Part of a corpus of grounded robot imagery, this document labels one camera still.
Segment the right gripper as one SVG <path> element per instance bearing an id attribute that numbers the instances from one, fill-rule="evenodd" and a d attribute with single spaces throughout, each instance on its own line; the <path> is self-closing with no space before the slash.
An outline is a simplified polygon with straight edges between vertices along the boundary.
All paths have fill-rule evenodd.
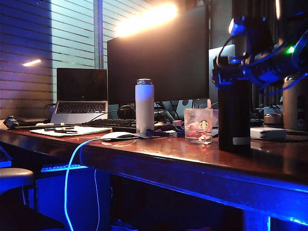
<path id="1" fill-rule="evenodd" d="M 216 87 L 233 85 L 240 76 L 241 61 L 235 56 L 216 56 L 213 59 L 212 82 Z M 288 75 L 298 73 L 298 58 L 286 51 L 270 55 L 244 64 L 244 76 L 254 84 L 275 84 Z"/>

